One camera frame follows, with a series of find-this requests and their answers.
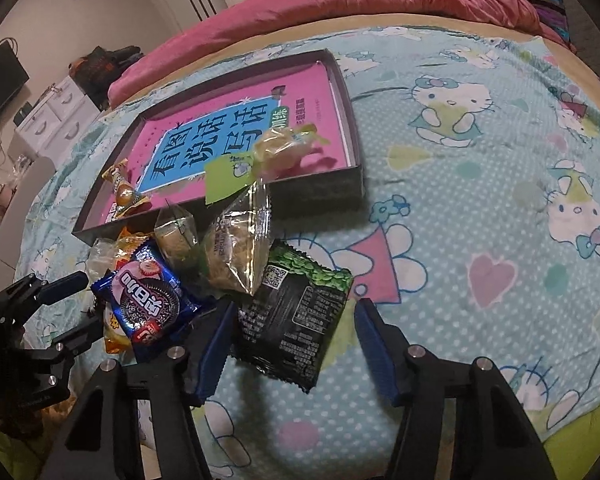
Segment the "drawer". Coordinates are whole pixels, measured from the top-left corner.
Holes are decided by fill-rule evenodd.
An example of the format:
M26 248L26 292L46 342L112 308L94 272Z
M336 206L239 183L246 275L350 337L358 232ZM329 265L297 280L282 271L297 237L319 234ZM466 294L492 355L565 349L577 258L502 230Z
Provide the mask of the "drawer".
M80 104L83 96L84 93L78 88L75 81L70 77L66 77L60 84L56 85L56 90L52 92L46 103L60 120L64 120Z
M60 127L60 119L47 104L31 114L20 129L20 136L37 153Z
M84 96L78 102L74 112L62 123L62 127L47 139L40 155L48 156L56 169L59 168L69 155L69 150L99 114L96 105Z

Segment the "wall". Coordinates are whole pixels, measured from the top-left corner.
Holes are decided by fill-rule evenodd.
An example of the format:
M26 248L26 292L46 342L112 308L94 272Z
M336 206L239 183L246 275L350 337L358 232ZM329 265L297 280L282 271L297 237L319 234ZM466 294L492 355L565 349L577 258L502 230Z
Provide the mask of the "wall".
M73 60L98 45L115 50L135 44L148 52L170 35L151 0L19 0L0 25L0 39L18 41L18 59L30 79L0 116L4 151L13 137L16 111L64 79ZM2 166L10 167L10 161ZM0 176L6 175L0 169Z

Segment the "metal screw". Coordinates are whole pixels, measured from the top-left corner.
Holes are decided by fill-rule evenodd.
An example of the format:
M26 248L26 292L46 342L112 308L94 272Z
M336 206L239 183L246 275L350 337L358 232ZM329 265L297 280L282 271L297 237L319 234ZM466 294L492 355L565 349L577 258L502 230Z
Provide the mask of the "metal screw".
M475 360L475 365L480 368L480 370L487 372L493 368L493 361L488 357L478 357Z
M419 357L424 357L425 354L427 353L427 351L424 349L424 347L422 347L420 345L411 345L409 348L407 348L407 352L414 359L418 359Z
M169 359L180 359L184 355L185 349L182 346L172 346L167 350Z
M117 364L118 361L115 359L104 359L104 361L100 363L100 370L103 372L110 372L116 367Z

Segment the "blue snack wrapper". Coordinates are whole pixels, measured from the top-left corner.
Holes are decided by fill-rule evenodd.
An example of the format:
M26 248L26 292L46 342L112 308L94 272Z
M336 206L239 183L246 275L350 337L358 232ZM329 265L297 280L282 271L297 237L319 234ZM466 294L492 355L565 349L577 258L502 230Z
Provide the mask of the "blue snack wrapper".
M146 362L186 336L191 320L215 304L187 292L166 265L154 240L136 249L131 260L91 285L131 340L136 360Z

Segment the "pink blanket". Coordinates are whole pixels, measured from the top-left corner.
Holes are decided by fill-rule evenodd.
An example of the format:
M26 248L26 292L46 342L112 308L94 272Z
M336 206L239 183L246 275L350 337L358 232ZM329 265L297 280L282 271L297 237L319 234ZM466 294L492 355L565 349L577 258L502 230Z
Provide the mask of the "pink blanket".
M526 0L246 0L171 38L109 88L111 107L189 63L259 34L357 14L411 12L492 23L564 44Z

